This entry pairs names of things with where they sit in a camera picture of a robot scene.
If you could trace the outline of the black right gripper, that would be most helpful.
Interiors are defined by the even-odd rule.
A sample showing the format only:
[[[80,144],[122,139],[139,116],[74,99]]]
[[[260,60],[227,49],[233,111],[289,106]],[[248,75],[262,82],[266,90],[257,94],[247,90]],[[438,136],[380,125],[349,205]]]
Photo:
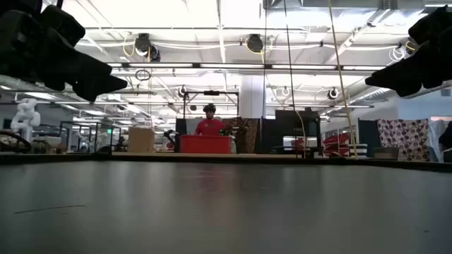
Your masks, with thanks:
[[[365,83],[370,86],[393,88],[400,97],[438,87],[451,80],[451,35],[441,35],[421,46],[424,53],[422,82],[412,59],[404,59],[373,72]]]

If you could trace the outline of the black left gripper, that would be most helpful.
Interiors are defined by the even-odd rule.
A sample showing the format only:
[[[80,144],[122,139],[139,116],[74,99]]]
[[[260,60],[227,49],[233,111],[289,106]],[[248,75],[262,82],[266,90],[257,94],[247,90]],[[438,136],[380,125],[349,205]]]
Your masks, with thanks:
[[[83,26],[63,10],[36,15],[5,11],[1,14],[1,74],[39,81],[53,90],[63,90],[68,83],[89,102],[126,88],[125,80],[110,75],[109,64],[83,57],[74,49],[82,37]]]

